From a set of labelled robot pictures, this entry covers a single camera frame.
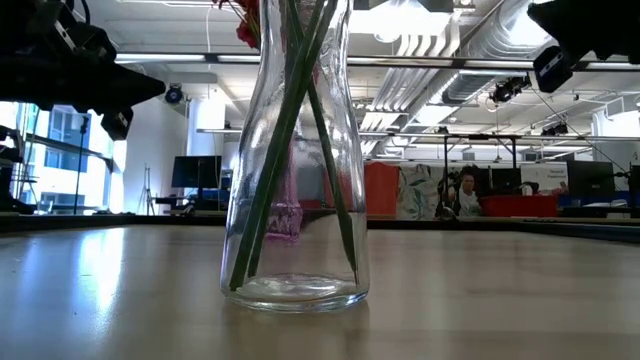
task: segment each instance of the clear glass bottle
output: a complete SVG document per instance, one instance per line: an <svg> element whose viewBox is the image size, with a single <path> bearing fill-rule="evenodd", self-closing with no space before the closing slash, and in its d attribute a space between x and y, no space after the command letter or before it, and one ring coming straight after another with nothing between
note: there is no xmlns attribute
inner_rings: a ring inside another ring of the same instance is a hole
<svg viewBox="0 0 640 360"><path fill-rule="evenodd" d="M230 300L252 308L290 312L339 309L363 299L369 290L364 170L346 72L352 0L337 0L312 83L353 236L343 236L344 222L338 221L323 155L327 148L323 153L319 125L307 94L289 144L288 162L271 202L257 267L245 273L241 286L231 284L284 98L287 51L291 55L296 50L287 36L292 26L286 14L288 0L261 1L262 57L233 174L221 289ZM294 1L300 23L306 27L316 0ZM353 257L346 255L346 240L352 241Z"/></svg>

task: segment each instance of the glass vase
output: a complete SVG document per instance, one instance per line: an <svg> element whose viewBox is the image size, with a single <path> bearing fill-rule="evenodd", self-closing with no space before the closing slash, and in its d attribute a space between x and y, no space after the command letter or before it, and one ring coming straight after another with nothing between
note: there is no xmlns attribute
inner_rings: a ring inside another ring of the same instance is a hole
<svg viewBox="0 0 640 360"><path fill-rule="evenodd" d="M314 9L324 7L324 14L328 6L333 15L315 64L309 61L309 88L292 113L291 135L280 137L293 59L301 51L295 26L306 35ZM351 8L351 0L261 0L262 56L233 169L220 280L233 302L329 311L355 304L369 290L364 169L346 74ZM283 156L277 170L265 166L273 143ZM259 211L265 174L277 185ZM258 235L245 243L248 233Z"/></svg>

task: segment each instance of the table surface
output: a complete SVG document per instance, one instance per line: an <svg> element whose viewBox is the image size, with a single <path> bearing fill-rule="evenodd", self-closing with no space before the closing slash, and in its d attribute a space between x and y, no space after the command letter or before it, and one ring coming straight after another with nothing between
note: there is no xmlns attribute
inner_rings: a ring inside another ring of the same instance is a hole
<svg viewBox="0 0 640 360"><path fill-rule="evenodd" d="M636 247L370 231L366 302L284 315L225 301L223 231L0 238L0 359L640 358Z"/></svg>

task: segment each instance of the green flower stem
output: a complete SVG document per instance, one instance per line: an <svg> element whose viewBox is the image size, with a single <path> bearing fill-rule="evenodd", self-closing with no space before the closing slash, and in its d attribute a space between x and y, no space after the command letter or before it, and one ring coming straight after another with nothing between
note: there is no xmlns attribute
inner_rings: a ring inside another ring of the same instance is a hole
<svg viewBox="0 0 640 360"><path fill-rule="evenodd" d="M285 27L286 29L286 37L287 38L293 38L293 34L292 29L290 26ZM287 48L286 48L286 54L285 54L285 63L284 63L284 91L285 93L287 92L287 89L289 89L289 87L291 87L291 73L293 70L293 64L296 60L296 55L297 55L297 50L299 48L299 44L295 43L294 41L287 41ZM282 176L284 175L284 172L287 171L287 165L286 163L283 165L282 170L279 172L280 174L280 179L282 179ZM256 241L253 244L253 248L251 250L251 259L249 260L249 269L247 271L247 277L251 278L254 277L256 275L256 273L258 272L258 265L260 264L260 255L262 254L262 239L259 239L258 241Z"/></svg>
<svg viewBox="0 0 640 360"><path fill-rule="evenodd" d="M229 281L231 291L236 291L244 283L252 248L261 249L262 247L271 201L277 189L278 180L280 180L289 150L289 142L300 112L300 106L304 100L305 92L300 90L307 89L311 83L311 72L335 12L335 2L336 0L329 0L324 11L324 2L318 1L316 3L304 41L296 54L291 72L291 86L286 89L284 94L280 114L267 148L265 162L262 166L258 186L249 210L249 217L240 240L238 254Z"/></svg>
<svg viewBox="0 0 640 360"><path fill-rule="evenodd" d="M291 21L291 28L293 29L294 43L298 44L302 41L302 26L298 18L298 11L296 9L295 0L287 0L288 10L290 14L289 21ZM344 252L347 255L347 260L351 265L356 284L358 283L358 261L355 253L355 242L353 238L353 224L349 211L344 203L342 197L342 190L340 189L340 183L336 171L336 164L331 151L331 142L329 140L329 133L327 131L327 125L324 121L322 114L322 104L320 103L320 97L313 82L309 85L309 102L311 103L311 109L313 110L313 116L316 120L316 127L318 128L318 136L320 138L320 144L322 145L322 153L327 165L327 174L329 176L329 186L331 187L331 193L336 206L336 212L338 215L338 224L340 226L340 234L342 236L342 246Z"/></svg>

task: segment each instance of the red box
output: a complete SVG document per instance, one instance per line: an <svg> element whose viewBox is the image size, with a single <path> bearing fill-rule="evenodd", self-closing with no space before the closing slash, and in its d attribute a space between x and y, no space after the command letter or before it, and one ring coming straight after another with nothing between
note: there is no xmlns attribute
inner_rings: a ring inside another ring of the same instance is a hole
<svg viewBox="0 0 640 360"><path fill-rule="evenodd" d="M555 196L488 196L480 198L482 214L489 217L557 217Z"/></svg>

